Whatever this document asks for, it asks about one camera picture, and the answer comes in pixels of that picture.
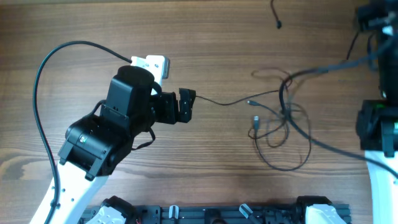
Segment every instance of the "wooden table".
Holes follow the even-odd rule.
[[[171,68],[164,91],[190,88],[220,102],[276,90],[280,81],[272,76],[281,74],[251,76],[258,68],[296,71],[345,57],[354,35],[351,1],[280,0],[275,6],[281,30],[264,0],[0,7],[0,223],[29,222],[52,178],[32,112],[32,88],[39,64],[55,46],[90,40],[126,57],[166,55]],[[365,42],[360,36],[352,58],[365,54]],[[38,101],[54,155],[69,125],[106,97],[125,64],[82,45],[49,60]],[[356,114],[363,99],[378,98],[377,86],[378,76],[360,67],[307,81],[295,101],[308,110],[317,139],[363,154]],[[272,108],[279,103],[276,93],[256,100]],[[266,119],[269,113],[245,102],[224,107],[197,99],[188,124],[155,124],[156,142],[130,153],[91,205],[112,195],[133,205],[238,205],[324,195],[350,204],[353,223],[371,223],[364,162],[314,147],[300,170],[272,170],[247,137],[254,115]],[[134,145],[148,139],[142,134]],[[294,131],[280,149],[260,144],[273,164],[284,167],[299,164],[308,150],[308,141]]]

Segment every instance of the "wooden floor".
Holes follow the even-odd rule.
[[[259,68],[293,72],[345,57],[356,3],[280,0],[275,6],[281,30],[269,0],[1,6],[0,223],[29,222],[52,178],[33,116],[32,88],[41,61],[55,46],[90,40],[126,57],[166,55],[171,68],[164,91],[190,88],[220,102],[276,90],[280,83],[274,76],[280,74],[252,76]],[[365,42],[360,36],[353,58],[366,53]],[[56,159],[69,125],[106,98],[110,80],[125,64],[87,46],[63,49],[49,60],[38,101]],[[356,114],[363,99],[378,98],[377,83],[366,67],[335,72],[307,81],[295,101],[308,110],[317,139],[363,154],[354,131]],[[256,100],[278,107],[276,93]],[[272,170],[247,137],[254,115],[270,116],[245,102],[223,107],[197,99],[188,124],[155,124],[156,142],[130,153],[91,205],[112,195],[133,205],[238,205],[324,195],[350,204],[353,223],[371,223],[364,162],[314,147],[300,170]],[[134,145],[148,139],[143,134]],[[260,145],[282,167],[296,166],[308,150],[308,141],[294,131],[280,149],[266,148],[263,140]]]

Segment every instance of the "wood grain surface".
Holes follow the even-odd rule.
[[[89,40],[130,57],[166,55],[164,91],[190,88],[220,102],[279,87],[288,71],[338,63],[354,35],[356,5],[345,0],[276,1],[284,26],[275,28],[269,0],[51,4],[0,7],[0,223],[28,223],[52,178],[32,112],[32,88],[41,61],[55,46]],[[352,58],[366,53],[360,36]],[[39,112],[55,158],[72,122],[106,97],[125,63],[89,46],[57,52],[39,84]],[[366,67],[307,81],[295,102],[304,106],[313,135],[363,154],[354,125],[362,100],[378,98],[378,75]],[[277,94],[256,98],[278,108]],[[351,205],[353,223],[371,223],[366,164],[314,147],[295,172],[267,167],[247,137],[252,117],[270,116],[245,102],[217,106],[197,99],[188,124],[155,124],[156,142],[130,153],[91,205],[117,195],[133,205],[238,205],[291,202],[324,195]],[[272,137],[278,141],[283,133]],[[134,145],[150,139],[137,137]],[[296,132],[280,149],[260,145],[277,166],[302,161],[308,141]]]

